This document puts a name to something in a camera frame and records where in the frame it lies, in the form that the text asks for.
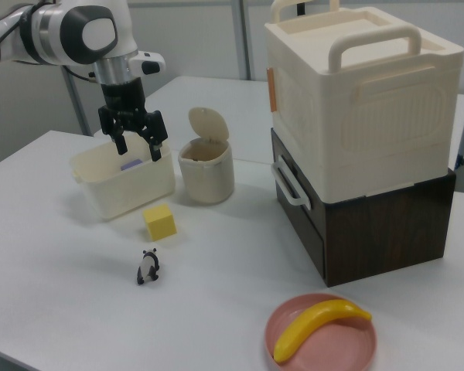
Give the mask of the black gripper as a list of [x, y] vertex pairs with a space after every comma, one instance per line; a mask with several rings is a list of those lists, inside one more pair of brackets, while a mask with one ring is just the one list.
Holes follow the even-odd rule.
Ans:
[[148, 143], [152, 161], [161, 157], [162, 143], [168, 138], [160, 111], [145, 110], [145, 93], [142, 79], [130, 82], [101, 84], [105, 105], [98, 109], [103, 134], [115, 143], [118, 154], [128, 151], [124, 131], [137, 131]]

